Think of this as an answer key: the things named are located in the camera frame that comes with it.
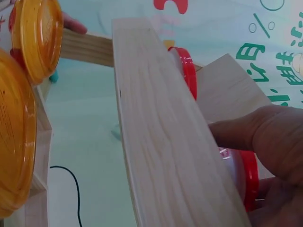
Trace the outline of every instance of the plastic container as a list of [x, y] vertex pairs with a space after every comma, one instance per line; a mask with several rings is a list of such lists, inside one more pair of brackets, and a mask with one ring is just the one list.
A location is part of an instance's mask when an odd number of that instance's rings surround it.
[[189, 52], [179, 47], [170, 47], [168, 51], [180, 73], [183, 75], [191, 94], [197, 100], [196, 69]]
[[17, 0], [0, 12], [0, 219], [28, 198], [37, 133], [32, 86], [55, 71], [62, 34], [56, 0]]
[[[196, 100], [196, 70], [190, 54], [187, 50], [178, 47], [170, 47], [168, 51]], [[228, 148], [219, 148], [219, 152], [242, 198], [246, 211], [254, 210], [254, 201], [259, 187], [258, 164], [255, 154], [250, 151]]]
[[246, 211], [254, 210], [258, 194], [258, 164], [251, 151], [219, 148], [222, 160], [242, 198]]
[[0, 219], [27, 200], [36, 150], [36, 103], [18, 63], [0, 49]]
[[1, 11], [0, 48], [27, 72], [32, 85], [51, 76], [57, 66], [63, 16], [56, 0], [17, 0]]

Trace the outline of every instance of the black wire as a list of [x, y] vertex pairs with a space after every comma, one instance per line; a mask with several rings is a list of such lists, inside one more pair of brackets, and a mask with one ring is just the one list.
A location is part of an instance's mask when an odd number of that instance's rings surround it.
[[76, 178], [75, 174], [71, 170], [69, 170], [68, 168], [63, 167], [63, 166], [51, 166], [50, 167], [50, 169], [53, 169], [53, 168], [64, 169], [67, 172], [69, 172], [72, 175], [72, 177], [74, 178], [76, 186], [77, 186], [77, 193], [78, 193], [78, 211], [77, 211], [78, 221], [79, 221], [80, 227], [83, 227], [82, 222], [81, 222], [81, 217], [80, 217], [80, 189], [79, 189], [79, 184], [78, 184], [78, 181], [77, 181], [77, 178]]

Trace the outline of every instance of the light wood grain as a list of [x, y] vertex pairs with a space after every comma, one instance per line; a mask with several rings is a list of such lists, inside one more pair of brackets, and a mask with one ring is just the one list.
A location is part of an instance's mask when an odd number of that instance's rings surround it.
[[[81, 35], [64, 29], [60, 57], [113, 67], [113, 42], [104, 35]], [[202, 66], [195, 64], [195, 68], [199, 70]]]
[[49, 78], [44, 79], [42, 84], [39, 85], [41, 92], [42, 92], [42, 97], [45, 101], [46, 101], [48, 93], [51, 89], [51, 85], [52, 85], [52, 83], [49, 80]]
[[197, 72], [197, 104], [209, 122], [247, 115], [270, 100], [228, 54]]
[[140, 227], [249, 227], [183, 77], [148, 20], [113, 20], [116, 91]]

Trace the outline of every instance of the red lid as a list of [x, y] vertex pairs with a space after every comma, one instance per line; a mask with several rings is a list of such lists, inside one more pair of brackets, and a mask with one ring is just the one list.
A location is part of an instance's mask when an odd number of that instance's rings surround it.
[[175, 49], [180, 57], [184, 80], [187, 83], [187, 86], [194, 99], [197, 100], [197, 76], [193, 59], [191, 58], [189, 52], [184, 48], [172, 46], [168, 49], [168, 51], [171, 51], [172, 49]]
[[251, 151], [240, 150], [240, 155], [244, 164], [246, 175], [246, 193], [244, 199], [244, 206], [246, 211], [254, 210], [254, 202], [258, 195], [259, 177], [258, 164], [255, 154]]

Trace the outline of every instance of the orange lid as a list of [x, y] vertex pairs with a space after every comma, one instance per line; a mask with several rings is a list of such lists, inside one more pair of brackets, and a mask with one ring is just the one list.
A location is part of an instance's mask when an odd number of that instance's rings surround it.
[[0, 49], [0, 218], [27, 200], [36, 149], [36, 103], [18, 63]]
[[40, 84], [58, 64], [63, 15], [57, 0], [19, 0], [21, 48], [30, 80]]

